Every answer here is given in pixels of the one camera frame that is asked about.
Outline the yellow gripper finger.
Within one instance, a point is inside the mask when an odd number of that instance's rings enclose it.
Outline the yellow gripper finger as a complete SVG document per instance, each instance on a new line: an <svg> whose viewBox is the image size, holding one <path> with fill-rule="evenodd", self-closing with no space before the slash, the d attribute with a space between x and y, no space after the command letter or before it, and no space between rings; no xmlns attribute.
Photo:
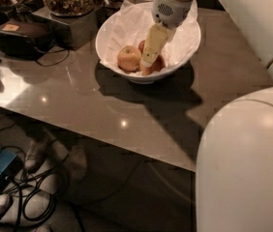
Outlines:
<svg viewBox="0 0 273 232"><path fill-rule="evenodd" d="M151 67L157 60L167 42L167 29L160 24L152 25L147 33L140 64L144 68Z"/></svg>
<svg viewBox="0 0 273 232"><path fill-rule="evenodd" d="M176 33L176 28L173 29L167 29L167 42L171 42L172 39L174 38L174 35Z"/></svg>

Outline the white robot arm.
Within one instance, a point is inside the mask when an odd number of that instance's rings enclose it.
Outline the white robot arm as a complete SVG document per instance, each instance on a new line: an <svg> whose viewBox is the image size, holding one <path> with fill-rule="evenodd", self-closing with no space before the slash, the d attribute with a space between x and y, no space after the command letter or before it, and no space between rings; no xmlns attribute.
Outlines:
<svg viewBox="0 0 273 232"><path fill-rule="evenodd" d="M273 78L273 0L219 0ZM273 232L273 87L211 119L196 166L197 232Z"/></svg>

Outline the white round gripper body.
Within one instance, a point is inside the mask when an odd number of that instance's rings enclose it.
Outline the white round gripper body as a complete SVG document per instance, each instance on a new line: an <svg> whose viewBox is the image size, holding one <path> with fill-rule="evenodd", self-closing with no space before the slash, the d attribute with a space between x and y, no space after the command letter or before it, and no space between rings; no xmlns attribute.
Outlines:
<svg viewBox="0 0 273 232"><path fill-rule="evenodd" d="M174 29L186 19L193 0L153 0L152 17L167 29Z"/></svg>

